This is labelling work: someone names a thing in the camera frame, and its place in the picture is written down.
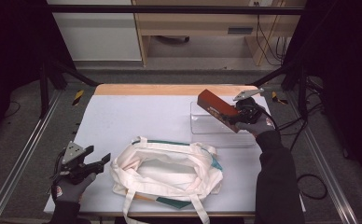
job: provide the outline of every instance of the tote bag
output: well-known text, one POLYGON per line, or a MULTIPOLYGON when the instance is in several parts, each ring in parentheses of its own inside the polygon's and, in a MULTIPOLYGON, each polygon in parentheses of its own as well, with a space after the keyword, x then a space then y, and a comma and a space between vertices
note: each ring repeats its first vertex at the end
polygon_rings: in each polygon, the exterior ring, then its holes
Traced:
POLYGON ((111 162, 110 173, 115 181, 113 191, 126 196, 123 216, 129 224, 143 223, 127 216, 133 198, 176 208, 192 203, 202 223, 210 223, 202 200, 219 193, 223 179, 214 147, 141 136, 111 162))

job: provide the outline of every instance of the wooden cabinet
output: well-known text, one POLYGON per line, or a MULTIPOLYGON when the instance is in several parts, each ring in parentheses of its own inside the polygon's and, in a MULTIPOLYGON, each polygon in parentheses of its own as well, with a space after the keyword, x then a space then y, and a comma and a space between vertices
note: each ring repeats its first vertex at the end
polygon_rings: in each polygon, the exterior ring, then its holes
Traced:
MULTIPOLYGON (((224 6, 248 7, 252 0, 132 0, 137 6, 224 6)), ((305 0, 273 0, 271 7, 303 7, 305 0)), ((134 14, 137 34, 142 52, 143 64, 146 64, 149 39, 152 35, 244 35, 253 54, 256 65, 263 59, 263 51, 268 49, 267 39, 274 36, 292 36, 299 16, 259 16, 262 33, 258 32, 257 15, 232 14, 134 14)))

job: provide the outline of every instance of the brown box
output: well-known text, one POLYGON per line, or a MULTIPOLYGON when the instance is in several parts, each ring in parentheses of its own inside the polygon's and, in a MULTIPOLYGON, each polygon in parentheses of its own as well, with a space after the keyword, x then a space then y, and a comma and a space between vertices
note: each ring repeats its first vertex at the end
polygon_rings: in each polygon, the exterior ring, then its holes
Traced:
POLYGON ((235 125, 231 125, 227 120, 223 119, 223 116, 237 116, 239 113, 236 108, 229 105, 212 92, 208 90, 202 91, 198 96, 198 105, 235 133, 240 131, 235 125))

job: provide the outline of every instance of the gray carpet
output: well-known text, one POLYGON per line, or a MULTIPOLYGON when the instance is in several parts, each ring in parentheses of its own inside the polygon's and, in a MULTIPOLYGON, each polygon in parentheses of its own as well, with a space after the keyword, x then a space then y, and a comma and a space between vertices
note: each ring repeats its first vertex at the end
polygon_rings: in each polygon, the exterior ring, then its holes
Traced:
MULTIPOLYGON (((84 71, 85 74, 99 82, 105 83, 222 83, 240 84, 250 83, 267 74, 267 72, 243 72, 243 71, 84 71)), ((49 219, 50 216, 43 213, 47 202, 46 190, 50 185, 49 177, 53 170, 53 163, 60 150, 69 141, 73 140, 78 129, 78 123, 86 105, 91 98, 94 88, 78 83, 68 77, 71 82, 63 92, 61 100, 51 118, 47 129, 42 135, 32 158, 30 159, 15 191, 12 193, 1 218, 32 218, 49 219), (72 105, 77 91, 84 90, 84 94, 78 105, 72 105)), ((272 80, 265 85, 268 90, 275 90, 279 99, 286 99, 278 84, 281 79, 272 80)), ((282 105, 272 101, 272 91, 265 91, 271 113, 277 123, 283 124, 295 119, 295 114, 290 105, 282 105)), ((14 115, 4 119, 0 125, 0 188, 11 171, 24 144, 34 129, 40 112, 39 85, 33 82, 14 91, 12 100, 21 105, 21 109, 14 115)), ((316 96, 310 98, 313 106, 319 103, 316 96)), ((8 113, 14 111, 11 105, 8 113)), ((330 167, 333 169, 341 188, 352 206, 356 217, 362 223, 362 169, 357 161, 346 160, 342 156, 341 146, 325 116, 317 112, 310 116, 309 126, 314 137, 319 143, 330 167)), ((283 131, 282 133, 294 133, 298 125, 283 131)), ((295 135, 283 136, 286 147, 290 147, 295 135)), ((299 137, 293 155, 297 166, 298 175, 319 175, 310 150, 303 135, 299 137)), ((300 183, 302 190, 313 195, 323 192, 322 185, 312 178, 306 178, 300 183)), ((308 223, 342 223, 338 211, 330 195, 324 200, 312 200, 303 198, 307 212, 305 214, 308 223)))

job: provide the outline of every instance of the floor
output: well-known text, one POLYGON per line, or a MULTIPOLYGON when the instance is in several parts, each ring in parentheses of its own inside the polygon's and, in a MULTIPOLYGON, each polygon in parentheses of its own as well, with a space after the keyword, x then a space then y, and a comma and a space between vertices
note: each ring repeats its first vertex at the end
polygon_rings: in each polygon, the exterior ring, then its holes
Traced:
MULTIPOLYGON (((275 42, 271 43, 273 50, 275 45, 275 42)), ((268 60, 269 63, 279 63, 271 54, 268 54, 268 60)), ((153 38, 146 66, 140 62, 76 62, 76 65, 87 77, 107 83, 244 84, 264 77, 279 66, 269 63, 264 61, 261 66, 255 66, 242 37, 198 36, 191 37, 187 43, 177 39, 153 38)), ((295 114, 291 104, 284 105, 272 100, 273 91, 277 92, 280 100, 290 102, 294 96, 292 92, 283 92, 280 89, 282 78, 279 76, 267 83, 267 91, 263 95, 274 118, 279 123, 286 123, 295 119, 298 114, 295 114)), ((13 103, 0 125, 0 151, 5 152, 0 153, 0 192, 10 178, 15 178, 17 184, 8 189, 13 193, 3 195, 7 204, 0 204, 0 223, 41 223, 50 218, 49 215, 42 214, 42 208, 48 199, 45 191, 50 185, 48 177, 53 169, 52 161, 57 152, 70 139, 74 139, 78 123, 94 92, 94 88, 86 87, 72 77, 67 76, 66 79, 70 84, 67 90, 62 92, 49 125, 43 127, 45 131, 35 136, 38 141, 34 146, 26 146, 26 142, 39 122, 39 83, 31 83, 12 93, 13 103), (71 106, 76 92, 81 88, 85 91, 84 96, 77 106, 71 106), (18 163, 18 157, 27 147, 34 147, 35 151, 27 153, 29 162, 22 167, 24 172, 20 176, 9 176, 15 170, 14 164, 18 163)), ((315 95, 309 99, 309 106, 319 103, 319 98, 315 95)), ((304 198, 307 223, 362 223, 361 167, 358 162, 346 160, 342 156, 340 143, 323 111, 310 116, 309 128, 314 142, 318 143, 332 174, 336 176, 335 187, 340 190, 331 189, 329 195, 321 201, 304 198), (342 215, 341 211, 347 211, 349 206, 351 215, 342 215)), ((293 133, 298 129, 297 125, 289 131, 293 133)), ((285 135, 285 146, 291 146, 293 139, 293 135, 285 135)), ((295 146, 298 150, 293 152, 298 175, 321 175, 319 161, 312 149, 314 144, 309 142, 309 139, 312 140, 306 131, 295 146)), ((322 193, 319 181, 304 181, 300 184, 306 192, 322 193)), ((105 218, 104 223, 113 223, 113 219, 105 218)), ((245 223, 251 223, 251 219, 246 219, 245 223)))

